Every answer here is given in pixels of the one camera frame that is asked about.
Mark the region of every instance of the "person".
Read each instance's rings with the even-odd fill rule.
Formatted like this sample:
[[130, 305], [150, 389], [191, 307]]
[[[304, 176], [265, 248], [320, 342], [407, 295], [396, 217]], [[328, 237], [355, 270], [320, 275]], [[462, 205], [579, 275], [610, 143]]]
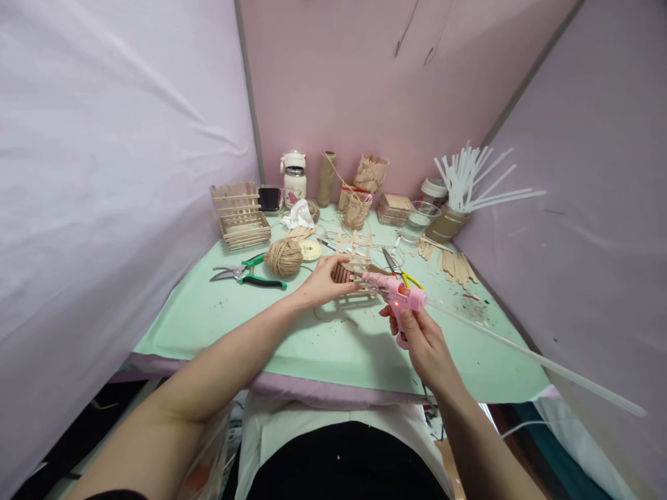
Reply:
[[[322, 257], [295, 292], [227, 333], [170, 377], [113, 433], [68, 500], [176, 498], [206, 423], [262, 370], [296, 316], [359, 288], [331, 280], [331, 271], [343, 262], [344, 255]], [[388, 306], [380, 315], [390, 316]], [[424, 310], [403, 311], [401, 320], [412, 365], [438, 403], [467, 498], [543, 499], [466, 390], [440, 327]], [[396, 335], [396, 320], [389, 321]], [[309, 410], [300, 403], [275, 403], [275, 412], [254, 404], [259, 417], [253, 421], [254, 416], [248, 416], [251, 399], [245, 407], [240, 464], [234, 467], [238, 477], [230, 478], [237, 483], [236, 491], [230, 494], [228, 485], [224, 498], [429, 494], [453, 500], [441, 458], [431, 457], [438, 452], [419, 405], [369, 408], [350, 416]], [[289, 418], [281, 427], [272, 419], [282, 412]], [[322, 415], [343, 417], [325, 418], [321, 424]], [[267, 449], [271, 456], [261, 456]]]

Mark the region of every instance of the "hand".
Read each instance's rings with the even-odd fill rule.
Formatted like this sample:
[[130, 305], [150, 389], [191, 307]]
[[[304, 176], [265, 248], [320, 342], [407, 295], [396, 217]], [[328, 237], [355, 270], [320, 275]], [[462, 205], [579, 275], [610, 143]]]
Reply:
[[322, 306], [341, 295], [356, 292], [361, 289], [359, 283], [334, 283], [331, 273], [338, 263], [349, 262], [349, 255], [339, 253], [338, 255], [320, 257], [315, 271], [304, 281], [294, 296], [305, 308]]
[[[391, 334], [398, 334], [396, 318], [390, 316], [386, 306], [380, 316], [389, 317]], [[447, 348], [442, 329], [425, 310], [401, 311], [401, 323], [410, 344], [410, 361], [417, 375], [436, 395], [443, 396], [454, 388], [464, 387], [456, 369], [450, 350]]]

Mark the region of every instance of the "glass cup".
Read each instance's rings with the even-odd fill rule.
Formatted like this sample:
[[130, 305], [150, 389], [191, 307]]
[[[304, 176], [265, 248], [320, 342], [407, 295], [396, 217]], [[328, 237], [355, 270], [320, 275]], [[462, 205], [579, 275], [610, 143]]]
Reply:
[[433, 220], [440, 217], [442, 210], [426, 201], [411, 201], [412, 211], [402, 229], [402, 238], [410, 243], [419, 240]]

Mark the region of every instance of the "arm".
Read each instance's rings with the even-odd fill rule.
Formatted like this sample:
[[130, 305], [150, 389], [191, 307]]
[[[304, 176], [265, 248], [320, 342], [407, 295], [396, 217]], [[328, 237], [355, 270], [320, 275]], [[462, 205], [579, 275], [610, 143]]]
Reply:
[[202, 351], [134, 410], [104, 445], [68, 500], [116, 489], [174, 498], [206, 422], [264, 367], [301, 311], [359, 289], [335, 284], [346, 256], [322, 257], [294, 293]]
[[[402, 311], [410, 360], [435, 394], [456, 468], [468, 498], [544, 499], [463, 384], [443, 331], [425, 310]], [[388, 306], [380, 315], [388, 316]], [[390, 317], [396, 335], [396, 319]]]

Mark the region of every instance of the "pruning shears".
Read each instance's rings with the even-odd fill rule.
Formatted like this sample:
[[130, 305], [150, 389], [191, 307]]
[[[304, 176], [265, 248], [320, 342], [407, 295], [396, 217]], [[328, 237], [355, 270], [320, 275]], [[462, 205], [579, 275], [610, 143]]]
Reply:
[[266, 278], [260, 278], [252, 274], [254, 267], [264, 261], [264, 253], [254, 256], [249, 260], [242, 260], [241, 265], [233, 266], [223, 264], [213, 268], [213, 271], [222, 270], [221, 273], [216, 274], [210, 281], [218, 281], [228, 278], [234, 278], [237, 283], [250, 283], [251, 285], [261, 286], [264, 288], [282, 288], [285, 290], [287, 288], [287, 283], [280, 280], [270, 280]]
[[387, 264], [389, 265], [389, 267], [391, 267], [391, 274], [400, 277], [403, 280], [403, 283], [405, 284], [405, 288], [410, 288], [409, 281], [412, 281], [415, 285], [417, 285], [417, 288], [420, 288], [421, 290], [424, 289], [424, 287], [422, 287], [422, 284], [419, 283], [419, 281], [415, 280], [412, 276], [410, 276], [408, 273], [406, 273], [403, 269], [400, 268], [400, 266], [396, 263], [396, 261], [392, 258], [392, 256], [389, 255], [389, 252], [387, 251], [386, 248], [382, 247], [382, 253], [384, 253], [384, 258], [387, 260]]

